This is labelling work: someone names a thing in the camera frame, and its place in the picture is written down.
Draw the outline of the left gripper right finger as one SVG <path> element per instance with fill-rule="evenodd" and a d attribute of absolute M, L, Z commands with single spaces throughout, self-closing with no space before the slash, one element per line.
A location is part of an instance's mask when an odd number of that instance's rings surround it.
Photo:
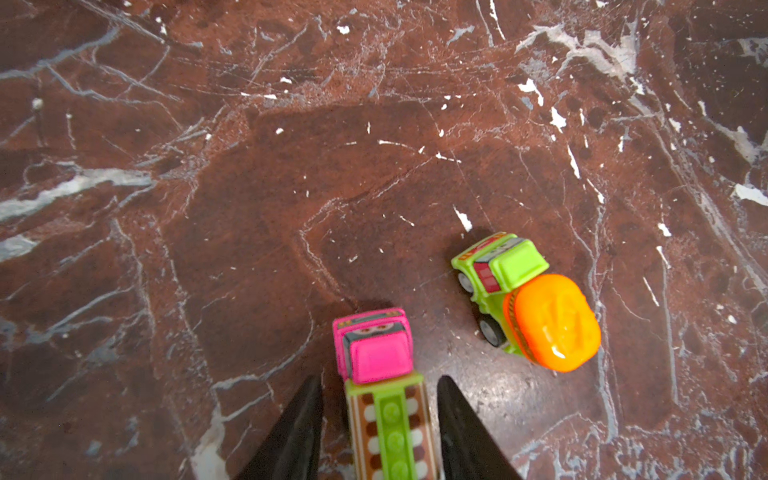
<path fill-rule="evenodd" d="M 448 375 L 437 383 L 437 407 L 446 479 L 522 479 Z"/>

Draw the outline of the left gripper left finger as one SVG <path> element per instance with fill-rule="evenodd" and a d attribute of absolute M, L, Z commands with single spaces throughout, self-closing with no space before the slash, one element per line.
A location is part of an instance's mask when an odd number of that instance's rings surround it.
<path fill-rule="evenodd" d="M 322 383 L 311 375 L 236 479 L 317 479 L 322 421 Z"/>

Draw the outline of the green pink toy car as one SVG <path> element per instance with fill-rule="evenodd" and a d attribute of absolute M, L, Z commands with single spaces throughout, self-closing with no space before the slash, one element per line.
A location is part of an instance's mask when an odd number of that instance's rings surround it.
<path fill-rule="evenodd" d="M 401 308 L 336 319 L 337 371 L 344 381 L 358 479 L 438 479 L 424 376 Z"/>

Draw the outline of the orange toy car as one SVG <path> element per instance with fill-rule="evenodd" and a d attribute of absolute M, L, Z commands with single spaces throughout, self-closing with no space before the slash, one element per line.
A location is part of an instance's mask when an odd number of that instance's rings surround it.
<path fill-rule="evenodd" d="M 531 240 L 498 232 L 451 266 L 493 347 L 556 372 L 574 371 L 597 354 L 601 329 L 585 295 L 570 278 L 548 271 Z"/>

